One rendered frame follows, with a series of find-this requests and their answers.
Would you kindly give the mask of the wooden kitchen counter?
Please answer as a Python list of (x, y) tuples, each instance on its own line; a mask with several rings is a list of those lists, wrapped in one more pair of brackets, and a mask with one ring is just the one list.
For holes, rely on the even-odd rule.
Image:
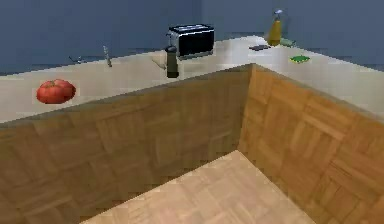
[(0, 76), (0, 224), (384, 224), (384, 72), (257, 45)]

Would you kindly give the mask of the dark pepper mill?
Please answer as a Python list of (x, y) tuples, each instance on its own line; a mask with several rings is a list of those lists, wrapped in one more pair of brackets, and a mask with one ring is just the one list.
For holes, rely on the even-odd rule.
[(166, 72), (168, 78), (177, 78), (179, 76), (178, 63), (177, 63), (177, 48), (175, 46), (168, 46), (166, 51)]

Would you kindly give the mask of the black and silver toaster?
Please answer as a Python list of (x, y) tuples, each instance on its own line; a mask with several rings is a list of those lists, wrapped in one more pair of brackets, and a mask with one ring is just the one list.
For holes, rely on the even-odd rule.
[(169, 44), (176, 47), (179, 59), (213, 52), (215, 30), (210, 25), (191, 24), (170, 27), (167, 36)]

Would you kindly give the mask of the yellow soap bottle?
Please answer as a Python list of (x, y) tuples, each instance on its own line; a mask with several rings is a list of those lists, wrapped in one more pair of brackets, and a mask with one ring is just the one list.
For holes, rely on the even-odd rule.
[(267, 42), (270, 46), (277, 46), (281, 41), (281, 14), (282, 10), (278, 9), (274, 12), (274, 20), (271, 25)]

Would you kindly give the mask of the green sponge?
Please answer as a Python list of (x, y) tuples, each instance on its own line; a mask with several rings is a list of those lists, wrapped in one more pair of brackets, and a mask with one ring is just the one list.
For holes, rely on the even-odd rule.
[(290, 60), (291, 60), (293, 63), (300, 64), (300, 63), (304, 63), (304, 62), (309, 61), (310, 58), (309, 58), (308, 56), (304, 56), (304, 55), (297, 55), (297, 56), (293, 56), (293, 57), (291, 57)]

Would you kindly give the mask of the red tomato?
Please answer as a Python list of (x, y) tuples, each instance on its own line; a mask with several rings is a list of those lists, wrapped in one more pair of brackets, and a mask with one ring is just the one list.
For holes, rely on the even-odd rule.
[(41, 84), (36, 91), (36, 98), (44, 104), (62, 104), (75, 96), (76, 87), (62, 79), (49, 80)]

